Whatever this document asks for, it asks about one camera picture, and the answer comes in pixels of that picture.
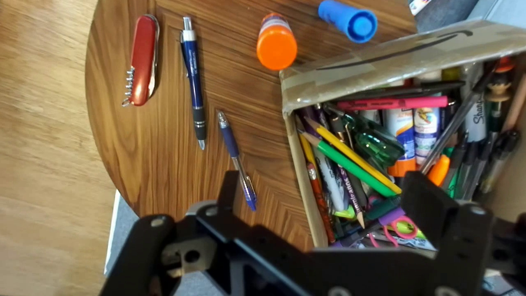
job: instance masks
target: orange bottle cap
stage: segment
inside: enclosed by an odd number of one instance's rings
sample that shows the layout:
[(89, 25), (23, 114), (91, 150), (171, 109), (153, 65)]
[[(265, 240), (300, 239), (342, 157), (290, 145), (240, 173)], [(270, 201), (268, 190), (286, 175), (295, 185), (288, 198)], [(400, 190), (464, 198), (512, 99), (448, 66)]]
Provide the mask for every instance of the orange bottle cap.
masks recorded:
[(265, 68), (272, 71), (286, 69), (298, 55), (296, 38), (282, 27), (270, 27), (260, 35), (257, 53)]

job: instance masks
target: floor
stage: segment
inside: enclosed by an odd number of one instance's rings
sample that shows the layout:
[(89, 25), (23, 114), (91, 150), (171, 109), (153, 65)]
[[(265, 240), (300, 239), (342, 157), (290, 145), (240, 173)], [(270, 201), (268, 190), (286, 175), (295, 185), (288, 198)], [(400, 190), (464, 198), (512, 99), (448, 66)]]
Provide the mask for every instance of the floor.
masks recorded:
[(114, 186), (84, 55), (97, 0), (0, 0), (0, 295), (97, 295)]

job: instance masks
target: orange pencil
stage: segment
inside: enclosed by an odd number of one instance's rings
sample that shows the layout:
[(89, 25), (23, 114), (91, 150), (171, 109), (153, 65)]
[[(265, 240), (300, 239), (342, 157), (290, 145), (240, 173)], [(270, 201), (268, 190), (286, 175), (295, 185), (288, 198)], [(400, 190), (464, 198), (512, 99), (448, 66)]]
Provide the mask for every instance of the orange pencil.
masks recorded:
[[(303, 124), (301, 124), (301, 120), (298, 117), (296, 117), (296, 127), (298, 127), (298, 132), (305, 130)], [(313, 147), (303, 135), (298, 135), (298, 137), (300, 137), (300, 142), (301, 142), (303, 153), (306, 155), (309, 181), (311, 181), (311, 188), (313, 188), (313, 194), (314, 194), (314, 199), (316, 199), (318, 211), (319, 211), (319, 214), (323, 217), (323, 222), (324, 222), (324, 227), (326, 227), (328, 240), (329, 240), (329, 244), (334, 244), (336, 242), (336, 236), (334, 236), (334, 231), (332, 231), (329, 206), (328, 206), (328, 201), (326, 201), (326, 196), (324, 196), (324, 188), (323, 188), (323, 181), (319, 178), (319, 171), (318, 171), (318, 166), (316, 166)]]

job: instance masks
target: pencil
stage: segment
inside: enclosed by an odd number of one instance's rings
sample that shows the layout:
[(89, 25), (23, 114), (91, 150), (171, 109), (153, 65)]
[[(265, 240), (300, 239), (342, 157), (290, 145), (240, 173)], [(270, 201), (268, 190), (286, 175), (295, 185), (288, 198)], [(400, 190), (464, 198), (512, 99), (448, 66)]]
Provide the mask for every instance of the pencil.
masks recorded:
[(370, 176), (375, 178), (375, 181), (387, 186), (395, 196), (402, 194), (402, 190), (392, 183), (385, 175), (382, 175), (379, 170), (375, 170), (372, 165), (369, 165), (360, 155), (357, 155), (354, 150), (351, 150), (347, 145), (344, 145), (339, 137), (332, 135), (328, 129), (324, 129), (321, 124), (306, 119), (306, 122), (323, 137), (326, 139), (332, 147), (341, 150), (347, 158), (355, 162), (364, 171), (367, 171)]
[(354, 162), (351, 162), (347, 157), (344, 157), (342, 153), (339, 153), (336, 148), (332, 148), (329, 143), (309, 135), (309, 134), (303, 134), (303, 137), (311, 142), (321, 153), (324, 153), (329, 160), (332, 160), (334, 163), (344, 166), (344, 170), (347, 170), (351, 175), (357, 176), (359, 180), (362, 180), (365, 185), (369, 185), (372, 190), (375, 190), (379, 194), (385, 196), (385, 198), (395, 198), (398, 196), (398, 193), (395, 193), (392, 188), (388, 188), (387, 185), (380, 183), (377, 178), (374, 178), (372, 175), (369, 175), (367, 171), (364, 171), (359, 165), (355, 165)]
[[(344, 122), (341, 120), (341, 117), (331, 119), (331, 125), (332, 125), (332, 130), (339, 135), (341, 142), (346, 143), (346, 135), (342, 134), (342, 130), (346, 130), (346, 129), (344, 129)], [(359, 194), (365, 194), (364, 188), (362, 188), (360, 181), (355, 176), (349, 175), (341, 165), (339, 165), (339, 170), (342, 175), (344, 186), (349, 193), (349, 199), (351, 199), (352, 206), (357, 209), (357, 221), (362, 226), (362, 229), (365, 229), (364, 208), (359, 201)]]
[[(301, 120), (298, 117), (296, 117), (296, 125), (298, 125), (300, 134), (303, 134), (305, 129), (303, 129)], [(318, 166), (316, 166), (316, 158), (314, 158), (313, 147), (301, 135), (300, 135), (300, 142), (301, 142), (303, 153), (306, 155), (308, 175), (309, 175), (309, 181), (311, 181), (311, 188), (313, 188), (313, 194), (314, 194), (314, 199), (316, 199), (318, 211), (319, 211), (319, 214), (323, 217), (323, 222), (324, 222), (324, 227), (326, 227), (328, 240), (329, 240), (329, 244), (334, 244), (336, 242), (336, 236), (334, 236), (334, 231), (332, 231), (329, 206), (328, 206), (328, 201), (326, 201), (326, 196), (324, 196), (323, 181), (319, 180), (319, 171), (318, 171)]]

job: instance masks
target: orange marker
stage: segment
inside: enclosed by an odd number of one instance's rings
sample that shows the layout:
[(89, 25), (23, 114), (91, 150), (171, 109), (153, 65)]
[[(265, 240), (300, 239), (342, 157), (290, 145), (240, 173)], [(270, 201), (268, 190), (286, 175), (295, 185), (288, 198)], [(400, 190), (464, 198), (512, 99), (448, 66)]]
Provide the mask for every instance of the orange marker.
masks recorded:
[(282, 15), (270, 14), (263, 18), (257, 55), (260, 63), (272, 71), (286, 69), (295, 63), (298, 43), (290, 23)]
[(428, 178), (433, 185), (441, 186), (444, 183), (444, 178), (449, 171), (449, 157), (443, 155), (438, 163), (433, 166), (433, 170), (429, 171)]

